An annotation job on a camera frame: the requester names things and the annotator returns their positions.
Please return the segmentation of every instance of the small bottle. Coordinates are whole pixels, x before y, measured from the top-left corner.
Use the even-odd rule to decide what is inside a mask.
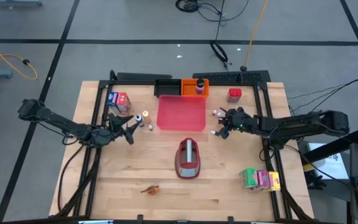
[[[139,123],[139,127],[144,126],[143,118],[141,117],[141,115],[136,115],[135,120],[137,123]]]
[[[142,116],[143,116],[143,120],[144,120],[144,122],[146,122],[146,124],[149,124],[150,122],[152,122],[152,119],[149,116],[149,112],[143,111]]]
[[[197,80],[197,84],[196,84],[196,94],[197,95],[202,95],[204,93],[204,85],[205,82],[202,78],[199,78]]]

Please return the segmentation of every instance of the green box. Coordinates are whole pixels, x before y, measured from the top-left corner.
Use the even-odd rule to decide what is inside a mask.
[[[257,169],[248,168],[240,172],[240,179],[243,188],[258,186]]]

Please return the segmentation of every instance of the colorful packaging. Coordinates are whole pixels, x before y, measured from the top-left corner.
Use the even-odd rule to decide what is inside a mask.
[[[119,114],[119,109],[117,107],[117,99],[118,99],[118,94],[117,92],[110,92],[109,94],[109,99],[107,104],[110,106],[110,108],[112,109],[112,112],[114,114]]]
[[[263,189],[262,191],[281,190],[280,178],[278,177],[278,172],[270,171],[268,173],[268,179],[270,182],[270,187],[267,189]]]
[[[129,114],[131,111],[131,102],[129,101],[128,95],[126,93],[119,93],[117,99],[117,107],[120,111],[120,114]]]
[[[254,187],[252,190],[262,190],[270,187],[269,173],[266,170],[257,171],[258,186]]]
[[[256,169],[249,168],[240,172],[240,179],[243,188],[251,188],[258,186]]]

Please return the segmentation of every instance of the yellow cable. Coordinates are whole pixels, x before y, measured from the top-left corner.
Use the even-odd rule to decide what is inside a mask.
[[[251,52],[252,41],[254,40],[254,36],[255,36],[256,32],[258,31],[258,26],[259,26],[260,20],[262,19],[262,16],[263,16],[264,12],[265,12],[265,8],[266,8],[266,5],[267,5],[267,1],[268,1],[268,0],[265,0],[264,7],[262,8],[262,11],[261,11],[260,14],[259,14],[258,22],[257,22],[256,25],[255,25],[254,31],[252,32],[251,40],[249,41],[249,46],[248,46],[248,52],[247,52],[246,62],[244,62],[244,67],[247,66],[249,54],[250,54],[250,52]]]
[[[15,57],[15,58],[18,58],[18,59],[21,59],[22,61],[24,60],[24,58],[20,57],[20,56],[17,56],[17,55],[14,55],[14,54],[1,54],[0,53],[0,58],[2,58],[13,70],[15,70],[19,75],[22,75],[24,78],[28,78],[30,80],[36,80],[38,78],[38,73],[36,71],[36,69],[30,64],[30,63],[27,63],[27,65],[33,70],[33,72],[35,73],[35,77],[28,77],[27,75],[24,75],[21,71],[19,71],[15,66],[13,66],[11,63],[9,63],[4,56],[7,56],[7,57]]]

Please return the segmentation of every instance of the orange container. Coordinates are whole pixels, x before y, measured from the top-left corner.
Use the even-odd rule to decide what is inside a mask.
[[[196,94],[196,84],[197,84],[197,78],[182,78],[181,80],[181,95],[182,96],[202,96],[202,97],[208,97],[209,95],[209,80],[204,80],[204,92],[203,94],[199,95]]]

